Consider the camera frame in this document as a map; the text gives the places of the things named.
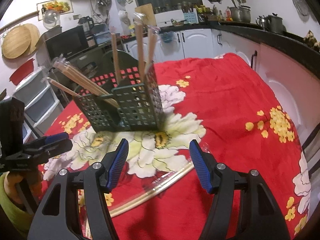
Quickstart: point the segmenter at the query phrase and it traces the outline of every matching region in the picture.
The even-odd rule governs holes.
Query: floral tablecloth
[[[162,131],[99,132],[71,102],[47,135],[69,133],[73,148],[40,167],[43,189],[62,168],[85,169],[122,138],[129,155],[110,209],[143,192],[160,176],[188,163],[196,139],[233,170],[257,169],[273,192],[293,238],[307,222],[310,182],[295,126],[274,93],[239,56],[185,59],[155,65],[166,121]],[[240,193],[234,196],[228,237],[236,231]],[[198,239],[212,196],[195,170],[142,205],[113,218],[121,240]],[[79,208],[85,209],[79,192]]]

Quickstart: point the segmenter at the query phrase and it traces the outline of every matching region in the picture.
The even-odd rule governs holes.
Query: cooking pot
[[[235,22],[251,22],[251,14],[249,6],[230,7],[231,16]]]
[[[282,34],[284,32],[282,18],[278,17],[277,14],[272,13],[272,15],[268,15],[267,17],[267,28],[269,31],[274,33]]]

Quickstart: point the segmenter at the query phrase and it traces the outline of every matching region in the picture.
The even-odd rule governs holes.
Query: wooden cutting board
[[[153,25],[153,26],[157,25],[155,14],[153,13],[153,7],[151,3],[136,7],[135,11],[146,15],[147,19],[143,21],[145,25]]]
[[[6,58],[21,56],[31,43],[31,33],[25,26],[18,26],[9,31],[2,43],[2,54]]]
[[[31,34],[30,46],[24,53],[25,55],[30,55],[36,50],[36,44],[40,38],[40,32],[38,27],[33,24],[27,23],[27,24],[24,24],[23,26],[27,27]]]

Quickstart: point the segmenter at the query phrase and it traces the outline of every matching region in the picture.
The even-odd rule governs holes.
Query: kitchen counter
[[[190,29],[216,29],[235,35],[244,37],[256,43],[263,43],[271,46],[284,54],[288,55],[292,59],[296,60],[303,66],[305,66],[309,71],[311,71],[317,78],[320,79],[320,53],[309,48],[306,44],[302,43],[302,37],[296,36],[291,33],[284,33],[283,35],[278,33],[272,33],[269,31],[264,31],[259,28],[259,26],[249,25],[250,27],[237,26],[228,22],[227,24],[220,25],[183,25],[179,27],[169,26],[161,28],[161,33],[163,32],[178,32]],[[135,37],[130,37],[128,39],[123,39],[123,43],[135,40]]]

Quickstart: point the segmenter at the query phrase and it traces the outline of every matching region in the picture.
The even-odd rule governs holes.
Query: wall picture
[[[37,4],[37,10],[39,11],[38,20],[43,19],[43,14],[46,10],[56,10],[60,14],[72,13],[73,8],[71,0],[52,0]]]

